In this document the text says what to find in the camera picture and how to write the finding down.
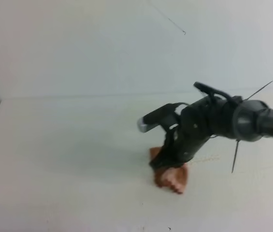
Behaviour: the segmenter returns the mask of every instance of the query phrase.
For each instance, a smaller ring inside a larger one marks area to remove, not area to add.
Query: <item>black cable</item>
[[[186,106],[190,106],[190,104],[185,103],[185,102],[179,102],[179,103],[176,103],[176,104],[178,104],[178,105],[186,105]]]

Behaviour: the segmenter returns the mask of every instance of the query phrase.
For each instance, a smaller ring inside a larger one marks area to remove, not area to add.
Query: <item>orange object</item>
[[[161,147],[149,149],[150,159],[154,159],[161,150]],[[155,184],[161,187],[168,187],[172,191],[182,194],[185,191],[188,180],[188,167],[184,164],[180,168],[160,168],[155,171]]]

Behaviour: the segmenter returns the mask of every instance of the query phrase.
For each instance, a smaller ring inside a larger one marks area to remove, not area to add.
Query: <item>robotic arm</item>
[[[180,115],[182,103],[166,104],[138,120],[141,132],[160,125],[166,131],[164,145],[150,166],[180,167],[190,161],[212,135],[254,142],[273,137],[273,109],[257,100],[243,100],[196,82],[194,87],[206,97],[188,105]]]

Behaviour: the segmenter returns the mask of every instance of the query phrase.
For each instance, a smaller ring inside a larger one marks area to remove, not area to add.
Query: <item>white wall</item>
[[[181,92],[196,80],[273,80],[273,0],[0,0],[4,98]]]

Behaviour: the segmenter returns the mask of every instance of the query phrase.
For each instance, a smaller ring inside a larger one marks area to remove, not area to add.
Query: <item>white table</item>
[[[251,91],[235,92],[248,96]],[[210,140],[190,162],[184,195],[154,186],[148,148],[164,133],[139,117],[201,95],[4,100],[0,231],[273,232],[273,139]],[[256,96],[273,107],[273,90]]]

